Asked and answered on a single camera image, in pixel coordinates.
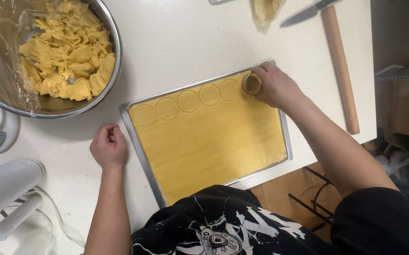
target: round cookie cutter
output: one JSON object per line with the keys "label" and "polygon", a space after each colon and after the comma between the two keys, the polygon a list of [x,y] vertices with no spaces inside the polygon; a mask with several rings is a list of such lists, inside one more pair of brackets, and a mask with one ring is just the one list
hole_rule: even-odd
{"label": "round cookie cutter", "polygon": [[259,96],[264,92],[261,80],[252,72],[242,80],[242,90],[249,96]]}

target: white countertop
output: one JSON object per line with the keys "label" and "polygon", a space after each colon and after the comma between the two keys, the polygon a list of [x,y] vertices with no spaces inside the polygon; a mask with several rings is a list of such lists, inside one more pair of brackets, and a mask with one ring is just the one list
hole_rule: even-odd
{"label": "white countertop", "polygon": [[[249,0],[210,5],[207,0],[107,0],[122,37],[122,74],[96,108],[69,119],[21,118],[19,137],[0,164],[25,157],[46,168],[43,187],[55,200],[72,235],[86,239],[98,198],[101,169],[88,147],[98,130],[117,123],[129,143],[126,198],[133,231],[158,210],[118,107],[122,104],[233,72],[266,60],[289,74],[318,107],[346,130],[342,103],[321,16],[279,28],[282,20],[312,4],[288,0],[271,26],[259,31]],[[362,143],[376,137],[370,1],[335,5],[359,117]],[[294,159],[234,185],[250,188],[316,161],[288,118]],[[57,254],[80,254],[56,223],[47,200],[41,206],[54,222]],[[0,243],[10,254],[16,237]]]}

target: wooden floor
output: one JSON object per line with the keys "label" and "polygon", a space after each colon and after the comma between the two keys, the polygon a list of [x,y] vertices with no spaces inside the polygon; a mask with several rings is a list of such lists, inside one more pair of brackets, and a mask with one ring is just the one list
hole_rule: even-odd
{"label": "wooden floor", "polygon": [[[319,163],[309,165],[311,169],[324,175]],[[302,226],[312,229],[323,221],[315,214],[301,206],[288,196],[288,193],[302,200],[305,204],[312,206],[311,201],[315,194],[326,182],[303,168],[292,171],[286,175],[260,184],[250,190],[258,197],[261,206],[276,214],[287,217]],[[318,198],[318,203],[327,210],[334,212],[341,197],[335,187],[327,186],[322,190]],[[321,209],[317,209],[322,215],[327,214]],[[325,241],[330,241],[330,227],[326,227],[316,232]]]}

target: black t-shirt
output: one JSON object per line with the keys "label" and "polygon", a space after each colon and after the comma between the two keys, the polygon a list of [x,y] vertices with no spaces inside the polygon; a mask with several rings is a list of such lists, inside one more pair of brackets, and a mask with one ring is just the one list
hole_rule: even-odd
{"label": "black t-shirt", "polygon": [[212,186],[156,212],[133,234],[135,255],[409,254],[409,200],[368,188],[338,205],[332,244],[261,208],[251,191]]}

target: aluminum baking tray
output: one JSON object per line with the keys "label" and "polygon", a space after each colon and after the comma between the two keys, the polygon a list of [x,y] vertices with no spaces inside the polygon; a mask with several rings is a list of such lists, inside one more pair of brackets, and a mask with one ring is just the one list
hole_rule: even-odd
{"label": "aluminum baking tray", "polygon": [[[270,63],[273,64],[273,65],[276,65],[274,60],[271,60]],[[149,184],[151,186],[151,189],[152,189],[152,191],[154,193],[154,196],[156,198],[157,204],[159,205],[159,208],[167,207],[168,203],[166,202],[166,198],[162,193],[162,188],[158,184],[158,182],[156,180],[156,177],[154,176],[154,173],[151,170],[151,166],[150,166],[150,164],[148,162],[145,151],[143,150],[143,147],[142,147],[142,145],[140,143],[140,139],[139,139],[139,137],[137,135],[137,132],[135,131],[134,126],[133,126],[133,124],[131,122],[131,119],[129,117],[129,113],[127,111],[128,108],[131,107],[133,104],[136,104],[136,103],[150,101],[152,99],[162,97],[162,96],[165,96],[167,94],[174,93],[174,92],[177,92],[177,91],[180,91],[180,90],[183,90],[183,89],[199,86],[199,85],[202,85],[202,84],[212,82],[214,80],[218,80],[218,79],[222,79],[222,78],[225,78],[225,77],[228,77],[228,76],[236,75],[238,73],[245,72],[247,70],[251,70],[252,68],[254,68],[256,66],[259,66],[259,64],[254,65],[254,66],[250,66],[250,67],[247,67],[247,68],[235,71],[235,72],[230,72],[230,73],[227,73],[227,74],[224,74],[224,75],[220,75],[218,77],[207,79],[207,80],[204,80],[204,81],[201,81],[201,82],[198,82],[198,83],[190,84],[190,85],[182,87],[182,88],[167,91],[167,92],[155,95],[155,96],[151,96],[151,97],[148,97],[148,98],[144,98],[144,99],[141,99],[141,100],[130,102],[130,103],[127,103],[127,104],[124,104],[124,105],[120,106],[119,109],[120,109],[121,116],[122,116],[122,118],[124,120],[124,124],[126,125],[126,128],[128,129],[129,136],[132,139],[132,142],[133,142],[134,147],[135,147],[135,151],[137,152],[138,158],[140,159],[140,163],[142,164],[143,170],[145,171],[146,177],[148,178],[148,182],[149,182]],[[273,168],[275,166],[284,164],[284,163],[289,162],[289,161],[292,160],[293,157],[292,157],[291,141],[290,141],[289,132],[288,132],[287,116],[281,110],[278,110],[278,112],[279,112],[279,116],[280,116],[280,119],[281,119],[281,128],[282,128],[283,139],[285,141],[285,146],[286,146],[286,149],[287,149],[287,159],[285,161],[283,161],[283,162],[270,164],[270,165],[268,165],[268,166],[266,166],[264,168],[261,168],[261,169],[258,169],[257,171],[254,171],[253,173],[251,173],[249,175],[240,177],[240,178],[238,178],[236,180],[233,180],[233,181],[231,181],[229,183],[225,183],[224,185],[229,186],[231,184],[240,182],[242,180],[245,180],[247,178],[255,176],[255,175],[259,174],[259,173],[262,173],[262,172],[264,172],[266,170],[269,170],[269,169],[271,169],[271,168]]]}

